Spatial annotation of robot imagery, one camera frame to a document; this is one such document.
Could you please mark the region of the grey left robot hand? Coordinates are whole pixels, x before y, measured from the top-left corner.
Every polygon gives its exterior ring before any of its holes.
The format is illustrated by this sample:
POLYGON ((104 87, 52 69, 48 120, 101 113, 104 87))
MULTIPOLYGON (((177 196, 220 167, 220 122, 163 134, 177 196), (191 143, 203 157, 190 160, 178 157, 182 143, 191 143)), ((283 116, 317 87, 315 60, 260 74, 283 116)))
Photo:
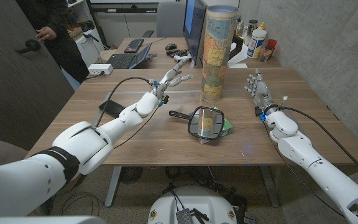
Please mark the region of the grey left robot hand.
POLYGON ((182 81, 189 80, 194 78, 194 75, 185 75, 182 77, 176 77, 178 74, 181 74, 180 69, 186 60, 179 61, 171 70, 169 70, 159 82, 153 82, 151 84, 150 93, 157 97, 158 100, 164 95, 164 91, 169 86, 176 86, 182 81))

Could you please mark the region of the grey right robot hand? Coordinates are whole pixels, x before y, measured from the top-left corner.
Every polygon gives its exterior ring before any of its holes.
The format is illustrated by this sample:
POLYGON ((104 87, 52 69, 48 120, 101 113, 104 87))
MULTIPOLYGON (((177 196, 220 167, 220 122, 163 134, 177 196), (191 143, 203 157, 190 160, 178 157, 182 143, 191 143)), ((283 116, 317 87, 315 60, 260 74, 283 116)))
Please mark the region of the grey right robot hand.
POLYGON ((274 113, 278 109, 278 105, 273 102, 272 95, 268 89, 259 68, 255 69, 255 76, 249 74, 247 78, 246 91, 254 98, 254 103, 266 115, 274 113))

